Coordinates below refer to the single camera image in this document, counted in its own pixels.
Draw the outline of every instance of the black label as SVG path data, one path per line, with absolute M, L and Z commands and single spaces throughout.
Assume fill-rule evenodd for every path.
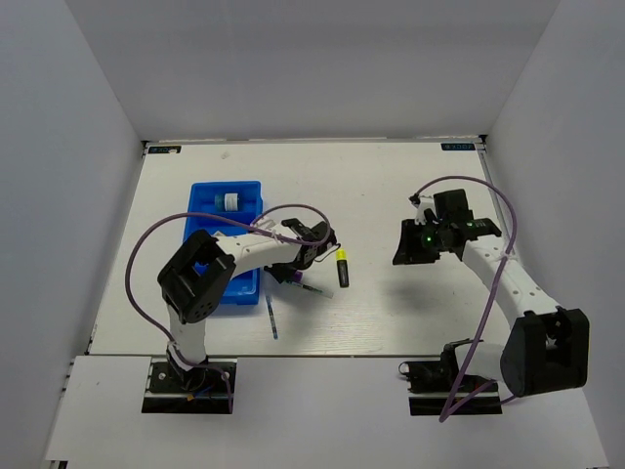
M 475 151 L 474 144 L 440 144 L 443 151 Z
M 181 150 L 181 146 L 180 145 L 176 145 L 173 147 L 150 147 L 149 149 L 147 149 L 147 153 L 148 154 L 152 154 L 152 153 L 180 153 Z

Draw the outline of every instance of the gray wall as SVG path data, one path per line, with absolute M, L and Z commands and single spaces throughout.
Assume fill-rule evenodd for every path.
M 39 467 L 141 145 L 63 0 L 0 2 L 0 109 L 0 466 L 13 469 Z
M 562 0 L 492 129 L 536 279 L 591 319 L 586 396 L 625 468 L 625 2 Z
M 490 129 L 558 0 L 67 0 L 145 140 Z

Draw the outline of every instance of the black marker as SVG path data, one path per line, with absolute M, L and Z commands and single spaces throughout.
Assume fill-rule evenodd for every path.
M 336 269 L 339 273 L 339 285 L 341 288 L 350 286 L 350 273 L 348 272 L 348 255 L 345 249 L 336 251 Z

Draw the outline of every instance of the tabletop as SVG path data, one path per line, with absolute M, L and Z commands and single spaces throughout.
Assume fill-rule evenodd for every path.
M 483 178 L 475 151 L 443 151 L 421 142 L 247 142 L 182 145 L 150 154 L 137 186 L 93 332 L 91 354 L 163 355 L 166 338 L 133 310 L 124 292 L 128 256 L 155 221 L 188 207 L 192 184 L 258 180 L 265 208 L 306 203 L 323 211 L 349 256 L 350 287 L 339 288 L 330 256 L 305 271 L 303 282 L 332 292 L 328 299 L 264 276 L 278 338 L 264 296 L 255 306 L 222 305 L 206 321 L 211 356 L 414 356 L 439 354 L 450 341 L 474 335 L 487 289 L 454 255 L 431 265 L 393 266 L 400 223 L 413 218 L 408 201 L 423 184 L 445 175 Z M 476 217 L 496 220 L 488 190 L 465 181 L 439 183 L 429 193 L 464 188 Z M 304 210 L 274 212 L 311 226 Z M 132 287 L 143 308 L 168 324 L 156 276 L 183 239 L 184 221 L 154 232 L 139 252 Z M 483 338 L 505 343 L 501 311 Z

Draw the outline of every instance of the blue plastic container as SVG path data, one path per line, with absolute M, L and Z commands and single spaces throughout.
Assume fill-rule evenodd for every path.
M 239 206 L 236 212 L 217 211 L 215 195 L 236 192 L 239 194 Z M 222 183 L 195 183 L 191 186 L 188 200 L 189 212 L 214 213 L 235 222 L 249 224 L 263 213 L 261 199 L 261 183 L 259 181 L 232 181 Z M 185 240 L 197 230 L 206 230 L 213 235 L 221 232 L 226 236 L 245 235 L 247 232 L 239 227 L 227 225 L 208 218 L 187 218 Z M 199 274 L 206 270 L 205 266 L 195 265 Z M 249 271 L 233 278 L 226 288 L 220 302 L 223 305 L 256 305 L 258 304 L 261 287 L 260 269 Z

